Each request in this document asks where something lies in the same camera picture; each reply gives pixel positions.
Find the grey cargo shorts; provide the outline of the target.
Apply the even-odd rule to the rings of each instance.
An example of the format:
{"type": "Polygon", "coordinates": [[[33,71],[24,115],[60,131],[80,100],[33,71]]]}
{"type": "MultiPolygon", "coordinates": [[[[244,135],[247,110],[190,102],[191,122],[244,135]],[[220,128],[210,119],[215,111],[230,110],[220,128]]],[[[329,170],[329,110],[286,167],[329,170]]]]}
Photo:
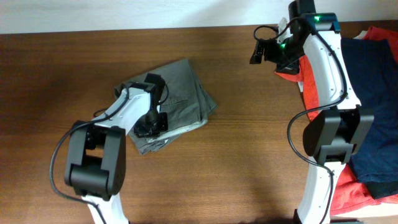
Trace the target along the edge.
{"type": "Polygon", "coordinates": [[[167,113],[168,130],[148,138],[139,138],[130,131],[129,137],[141,155],[159,151],[183,133],[204,126],[218,107],[202,87],[189,59],[169,63],[150,73],[160,75],[169,88],[162,94],[165,103],[160,105],[160,112],[167,113]]]}

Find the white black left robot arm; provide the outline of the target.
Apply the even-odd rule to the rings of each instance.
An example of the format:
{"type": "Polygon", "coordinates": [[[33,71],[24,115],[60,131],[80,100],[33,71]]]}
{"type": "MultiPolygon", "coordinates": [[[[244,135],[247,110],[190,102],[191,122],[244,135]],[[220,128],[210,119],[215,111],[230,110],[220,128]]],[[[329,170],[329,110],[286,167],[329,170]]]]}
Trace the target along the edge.
{"type": "Polygon", "coordinates": [[[126,175],[126,136],[157,137],[168,129],[161,113],[165,80],[153,73],[121,86],[118,99],[89,122],[72,127],[65,183],[88,204],[95,223],[128,223],[120,190],[126,175]]]}

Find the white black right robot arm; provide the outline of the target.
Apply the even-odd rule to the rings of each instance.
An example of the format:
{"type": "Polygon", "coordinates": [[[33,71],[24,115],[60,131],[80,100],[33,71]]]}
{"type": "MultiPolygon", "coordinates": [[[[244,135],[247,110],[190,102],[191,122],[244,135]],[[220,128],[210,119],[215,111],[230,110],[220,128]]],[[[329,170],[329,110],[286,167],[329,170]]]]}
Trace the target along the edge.
{"type": "Polygon", "coordinates": [[[341,28],[336,14],[317,13],[313,1],[294,0],[289,18],[273,27],[276,36],[256,37],[251,64],[270,61],[278,72],[296,75],[299,59],[306,56],[313,71],[318,114],[303,131],[300,154],[309,164],[302,201],[293,223],[329,223],[337,181],[356,154],[374,121],[372,112],[361,107],[346,71],[341,51],[341,28]]]}

